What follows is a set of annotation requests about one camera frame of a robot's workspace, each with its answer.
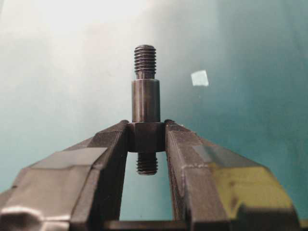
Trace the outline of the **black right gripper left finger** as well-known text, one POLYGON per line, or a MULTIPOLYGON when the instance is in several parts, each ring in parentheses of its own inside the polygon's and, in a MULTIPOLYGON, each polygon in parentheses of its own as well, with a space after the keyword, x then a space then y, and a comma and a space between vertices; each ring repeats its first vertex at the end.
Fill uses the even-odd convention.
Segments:
POLYGON ((0 195, 3 231, 100 231, 118 220, 128 153, 126 120, 23 168, 0 195))

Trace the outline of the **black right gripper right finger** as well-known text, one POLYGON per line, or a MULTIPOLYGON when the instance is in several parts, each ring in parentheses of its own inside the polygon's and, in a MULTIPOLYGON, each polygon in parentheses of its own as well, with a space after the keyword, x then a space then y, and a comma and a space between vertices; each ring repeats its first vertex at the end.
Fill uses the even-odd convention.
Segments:
POLYGON ((173 216, 192 231, 298 231, 292 200, 265 166, 172 120, 166 152, 173 216))

